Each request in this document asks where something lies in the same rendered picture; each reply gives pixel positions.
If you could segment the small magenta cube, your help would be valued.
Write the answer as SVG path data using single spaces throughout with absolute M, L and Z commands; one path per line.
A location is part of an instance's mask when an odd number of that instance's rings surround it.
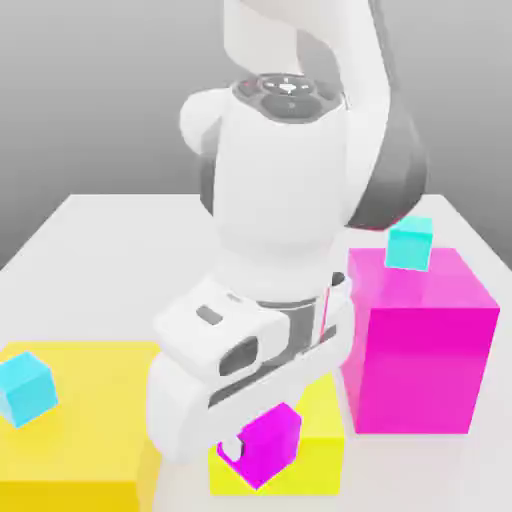
M 237 435 L 242 445 L 237 461 L 229 457 L 223 443 L 217 445 L 217 454 L 253 490 L 258 490 L 295 460 L 301 424 L 301 416 L 281 403 Z

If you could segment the large lemon yellow box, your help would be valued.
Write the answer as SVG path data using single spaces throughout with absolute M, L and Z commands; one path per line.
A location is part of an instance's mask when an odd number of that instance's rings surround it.
M 217 454 L 208 454 L 213 496 L 333 496 L 340 491 L 344 429 L 335 380 L 327 374 L 309 385 L 294 409 L 302 418 L 295 460 L 253 490 Z

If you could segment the large magenta box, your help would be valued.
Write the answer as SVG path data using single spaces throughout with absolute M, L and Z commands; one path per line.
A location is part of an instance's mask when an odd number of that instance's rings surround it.
M 355 333 L 341 371 L 358 434 L 465 434 L 500 307 L 459 253 L 435 248 L 427 271 L 388 268 L 352 249 Z

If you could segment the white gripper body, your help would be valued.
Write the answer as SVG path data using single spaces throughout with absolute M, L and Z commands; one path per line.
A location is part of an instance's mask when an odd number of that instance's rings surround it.
M 147 432 L 170 462 L 187 462 L 239 434 L 348 358 L 352 282 L 336 272 L 326 295 L 259 303 L 205 278 L 156 320 Z

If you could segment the small cyan cube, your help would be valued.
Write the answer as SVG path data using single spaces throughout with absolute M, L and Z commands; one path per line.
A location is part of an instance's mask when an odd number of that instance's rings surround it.
M 385 265 L 388 268 L 426 272 L 429 267 L 432 242 L 431 218 L 404 217 L 389 231 Z
M 0 363 L 0 416 L 20 428 L 58 404 L 52 371 L 25 351 Z

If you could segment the large golden yellow box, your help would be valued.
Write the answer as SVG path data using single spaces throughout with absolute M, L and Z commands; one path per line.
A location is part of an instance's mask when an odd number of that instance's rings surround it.
M 11 342 L 52 370 L 59 403 L 0 417 L 0 512 L 152 512 L 161 457 L 146 434 L 151 342 Z

